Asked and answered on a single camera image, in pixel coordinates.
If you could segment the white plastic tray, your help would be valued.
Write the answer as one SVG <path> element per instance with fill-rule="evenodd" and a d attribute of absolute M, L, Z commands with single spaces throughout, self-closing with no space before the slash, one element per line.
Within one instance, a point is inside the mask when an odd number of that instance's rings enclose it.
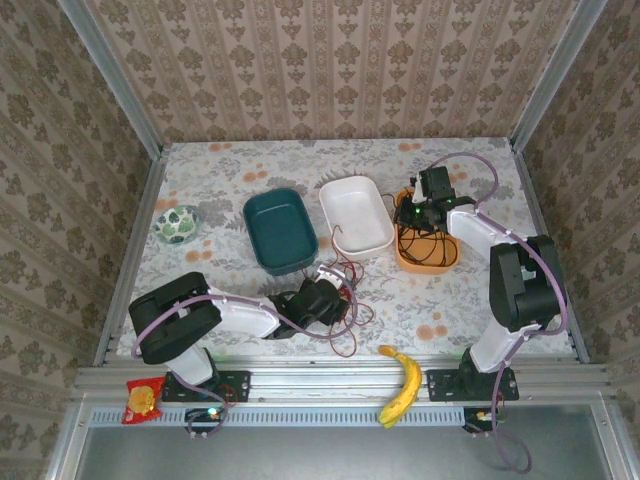
<path fill-rule="evenodd" d="M 394 242 L 394 227 L 376 184 L 356 175 L 321 187 L 319 201 L 337 250 L 360 260 L 379 255 Z"/>

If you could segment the orange plastic tray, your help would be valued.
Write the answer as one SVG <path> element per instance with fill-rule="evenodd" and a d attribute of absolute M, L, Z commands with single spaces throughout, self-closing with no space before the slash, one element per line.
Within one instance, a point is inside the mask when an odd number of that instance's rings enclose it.
<path fill-rule="evenodd" d="M 398 267 L 412 274 L 441 275 L 460 259 L 460 241 L 448 233 L 429 233 L 394 223 Z"/>

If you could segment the dark green plastic tray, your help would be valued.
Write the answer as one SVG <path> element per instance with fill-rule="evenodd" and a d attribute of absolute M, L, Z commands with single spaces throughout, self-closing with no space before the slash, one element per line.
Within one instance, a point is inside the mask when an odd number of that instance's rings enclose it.
<path fill-rule="evenodd" d="M 258 264 L 272 276 L 309 267 L 318 254 L 318 239 L 302 197 L 278 188 L 251 197 L 243 217 Z"/>

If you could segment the yellow banana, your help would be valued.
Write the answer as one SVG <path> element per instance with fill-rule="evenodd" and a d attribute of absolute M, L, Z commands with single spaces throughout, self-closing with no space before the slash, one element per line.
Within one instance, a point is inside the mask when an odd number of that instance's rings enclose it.
<path fill-rule="evenodd" d="M 394 347 L 381 345 L 378 352 L 397 360 L 404 369 L 404 385 L 400 393 L 381 410 L 378 422 L 386 429 L 392 428 L 411 408 L 418 397 L 422 385 L 423 373 L 419 364 L 409 356 L 398 352 Z"/>

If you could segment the grey metal panel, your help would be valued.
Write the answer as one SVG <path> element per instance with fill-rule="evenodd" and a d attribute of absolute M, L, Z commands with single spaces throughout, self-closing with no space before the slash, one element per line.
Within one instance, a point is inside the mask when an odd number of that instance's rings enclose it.
<path fill-rule="evenodd" d="M 85 402 L 46 480 L 640 480 L 620 410 L 602 400 L 506 408 L 497 435 L 464 427 L 124 425 Z"/>

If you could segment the leaf pattern bowl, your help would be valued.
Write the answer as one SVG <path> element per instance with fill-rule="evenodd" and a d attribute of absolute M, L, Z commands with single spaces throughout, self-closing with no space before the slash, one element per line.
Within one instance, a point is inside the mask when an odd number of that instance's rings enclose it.
<path fill-rule="evenodd" d="M 151 227 L 163 243 L 179 245 L 191 241 L 200 225 L 200 215 L 193 206 L 179 205 L 164 211 Z"/>

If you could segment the red snack packet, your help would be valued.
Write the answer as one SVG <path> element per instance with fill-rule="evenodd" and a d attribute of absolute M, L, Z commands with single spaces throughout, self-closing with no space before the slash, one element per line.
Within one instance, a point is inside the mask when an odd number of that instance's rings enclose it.
<path fill-rule="evenodd" d="M 122 419 L 124 425 L 140 424 L 161 417 L 157 403 L 164 382 L 163 376 L 127 382 L 128 399 Z"/>

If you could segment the aluminium mounting rail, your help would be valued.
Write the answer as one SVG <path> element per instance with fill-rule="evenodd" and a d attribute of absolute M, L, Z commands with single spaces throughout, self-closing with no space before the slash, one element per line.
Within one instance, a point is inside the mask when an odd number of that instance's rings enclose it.
<path fill-rule="evenodd" d="M 265 406 L 377 406 L 392 397 L 403 380 L 400 364 L 382 356 L 231 357 L 219 360 L 217 367 L 221 371 L 250 372 L 249 403 Z M 514 359 L 511 368 L 524 405 L 581 404 L 616 395 L 602 365 L 582 364 L 571 358 L 522 356 Z M 164 372 L 162 365 L 113 357 L 101 366 L 80 369 L 71 398 L 123 400 L 127 381 Z"/>

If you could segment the aluminium table side rail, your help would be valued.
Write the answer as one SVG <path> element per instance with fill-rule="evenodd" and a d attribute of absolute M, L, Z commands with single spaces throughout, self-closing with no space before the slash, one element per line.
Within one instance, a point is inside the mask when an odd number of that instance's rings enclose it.
<path fill-rule="evenodd" d="M 524 156 L 521 152 L 512 150 L 512 154 L 514 156 L 514 162 L 516 168 L 518 170 L 519 178 L 522 183 L 522 188 L 527 199 L 527 203 L 529 205 L 529 209 L 531 212 L 531 216 L 533 219 L 533 223 L 536 227 L 538 233 L 546 234 L 551 236 L 549 230 L 547 228 L 539 201 L 537 199 L 537 195 L 534 189 L 533 182 L 531 180 L 530 174 L 528 172 Z M 580 327 L 573 309 L 573 305 L 571 303 L 571 299 L 569 296 L 569 290 L 566 290 L 566 298 L 567 298 L 567 309 L 568 309 L 568 336 L 571 339 L 573 348 L 576 352 L 577 359 L 583 364 L 590 364 L 591 358 L 586 348 L 586 344 L 583 338 L 583 335 L 580 331 Z"/>
<path fill-rule="evenodd" d="M 135 284 L 169 155 L 170 149 L 164 148 L 151 164 L 123 258 L 123 265 L 120 268 L 116 287 L 111 298 L 100 341 L 94 356 L 93 367 L 100 367 L 104 364 L 109 343 L 112 337 L 118 333 L 126 317 L 127 307 Z"/>

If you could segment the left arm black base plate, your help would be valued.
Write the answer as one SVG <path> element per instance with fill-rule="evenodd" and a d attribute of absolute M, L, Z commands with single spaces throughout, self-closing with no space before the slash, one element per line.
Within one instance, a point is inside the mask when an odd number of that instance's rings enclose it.
<path fill-rule="evenodd" d="M 245 403 L 248 401 L 251 388 L 251 373 L 249 371 L 217 371 L 214 376 L 199 384 L 199 388 L 213 392 L 224 398 L 228 403 Z M 180 384 L 172 372 L 165 375 L 165 382 L 161 394 L 163 402 L 204 403 L 212 402 L 213 398 L 199 393 Z"/>

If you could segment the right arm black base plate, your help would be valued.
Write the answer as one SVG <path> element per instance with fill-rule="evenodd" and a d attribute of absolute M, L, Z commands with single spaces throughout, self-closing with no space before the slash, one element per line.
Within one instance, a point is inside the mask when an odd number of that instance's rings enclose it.
<path fill-rule="evenodd" d="M 429 399 L 432 402 L 490 401 L 497 377 L 497 372 L 466 375 L 457 369 L 427 370 Z M 520 398 L 516 377 L 511 368 L 504 370 L 497 392 L 506 401 Z"/>

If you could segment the aluminium frame post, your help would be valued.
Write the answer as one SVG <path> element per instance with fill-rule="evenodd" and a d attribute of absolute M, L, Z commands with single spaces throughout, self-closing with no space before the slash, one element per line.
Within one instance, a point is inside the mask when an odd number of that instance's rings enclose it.
<path fill-rule="evenodd" d="M 163 141 L 125 75 L 102 29 L 85 0 L 58 0 L 89 55 L 114 94 L 139 141 L 153 161 L 162 153 Z"/>
<path fill-rule="evenodd" d="M 580 0 L 510 137 L 522 153 L 558 92 L 608 0 Z"/>

